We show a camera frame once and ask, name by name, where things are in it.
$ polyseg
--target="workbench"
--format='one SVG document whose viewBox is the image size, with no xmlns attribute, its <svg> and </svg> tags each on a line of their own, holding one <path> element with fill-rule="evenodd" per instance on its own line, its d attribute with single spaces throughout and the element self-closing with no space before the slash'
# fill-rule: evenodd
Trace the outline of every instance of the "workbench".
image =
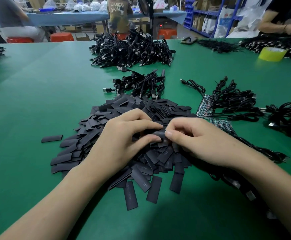
<svg viewBox="0 0 291 240">
<path fill-rule="evenodd" d="M 186 12 L 183 11 L 164 11 L 163 13 L 154 13 L 155 17 L 165 16 L 183 24 L 186 17 Z M 107 12 L 85 11 L 85 12 L 59 12 L 59 13 L 27 13 L 30 22 L 24 23 L 27 26 L 62 26 L 62 25 L 79 25 L 85 23 L 95 23 L 97 21 L 108 20 L 110 17 Z M 145 17 L 142 13 L 133 13 L 128 18 Z"/>
<path fill-rule="evenodd" d="M 195 113 L 202 97 L 180 83 L 193 79 L 207 94 L 225 75 L 237 88 L 257 94 L 257 106 L 277 106 L 291 101 L 291 60 L 279 63 L 258 60 L 244 50 L 219 54 L 198 44 L 168 40 L 176 50 L 171 67 L 156 63 L 132 69 L 150 73 L 166 69 L 164 98 L 191 106 Z M 60 141 L 40 143 L 41 138 L 75 133 L 91 107 L 114 93 L 114 78 L 127 76 L 115 67 L 92 67 L 91 43 L 5 44 L 0 58 L 0 233 L 30 210 L 61 180 L 50 173 L 50 161 L 62 149 Z M 260 147 L 287 154 L 280 166 L 291 174 L 291 138 L 259 122 L 236 121 L 239 136 Z M 223 181 L 214 181 L 196 167 L 186 169 L 181 193 L 169 190 L 173 172 L 163 178 L 157 204 L 135 185 L 139 207 L 127 211 L 123 189 L 102 188 L 87 206 L 69 239 L 285 239 L 281 231 L 239 192 Z"/>
</svg>

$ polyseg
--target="yellow tape roll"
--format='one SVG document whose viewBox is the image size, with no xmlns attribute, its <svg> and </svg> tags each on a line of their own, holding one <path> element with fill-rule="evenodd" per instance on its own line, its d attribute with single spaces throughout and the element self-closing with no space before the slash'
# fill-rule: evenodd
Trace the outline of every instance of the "yellow tape roll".
<svg viewBox="0 0 291 240">
<path fill-rule="evenodd" d="M 264 47 L 259 55 L 259 59 L 278 62 L 283 59 L 286 53 L 286 49 Z"/>
</svg>

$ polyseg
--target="t-shirt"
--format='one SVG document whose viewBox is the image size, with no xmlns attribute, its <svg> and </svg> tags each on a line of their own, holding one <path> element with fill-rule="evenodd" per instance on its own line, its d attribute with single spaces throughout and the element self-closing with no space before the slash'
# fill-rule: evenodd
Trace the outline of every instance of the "t-shirt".
<svg viewBox="0 0 291 240">
<path fill-rule="evenodd" d="M 291 0 L 272 0 L 267 10 L 279 14 L 271 21 L 274 24 L 291 24 Z"/>
<path fill-rule="evenodd" d="M 0 27 L 22 27 L 22 20 L 17 15 L 20 11 L 13 0 L 0 0 Z"/>
<path fill-rule="evenodd" d="M 128 14 L 132 14 L 131 5 L 128 0 L 108 0 L 108 13 L 110 15 L 109 29 L 111 33 L 128 33 Z"/>
</svg>

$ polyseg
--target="fan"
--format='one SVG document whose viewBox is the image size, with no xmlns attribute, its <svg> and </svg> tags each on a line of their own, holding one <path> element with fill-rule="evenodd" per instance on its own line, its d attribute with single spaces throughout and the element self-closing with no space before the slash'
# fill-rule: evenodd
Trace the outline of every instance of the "fan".
<svg viewBox="0 0 291 240">
<path fill-rule="evenodd" d="M 150 33 L 153 35 L 153 0 L 136 0 L 138 2 L 140 11 L 145 16 L 150 16 Z"/>
</svg>

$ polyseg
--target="white box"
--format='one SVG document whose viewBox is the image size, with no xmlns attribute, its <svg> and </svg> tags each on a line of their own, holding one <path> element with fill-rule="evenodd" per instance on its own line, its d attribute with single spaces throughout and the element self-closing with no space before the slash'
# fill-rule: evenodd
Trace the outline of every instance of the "white box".
<svg viewBox="0 0 291 240">
<path fill-rule="evenodd" d="M 215 27 L 215 23 L 216 23 L 216 19 L 212 19 L 212 18 L 205 18 L 203 21 L 203 26 L 202 26 L 202 31 L 206 32 L 206 33 L 213 33 L 214 31 L 214 27 Z"/>
</svg>

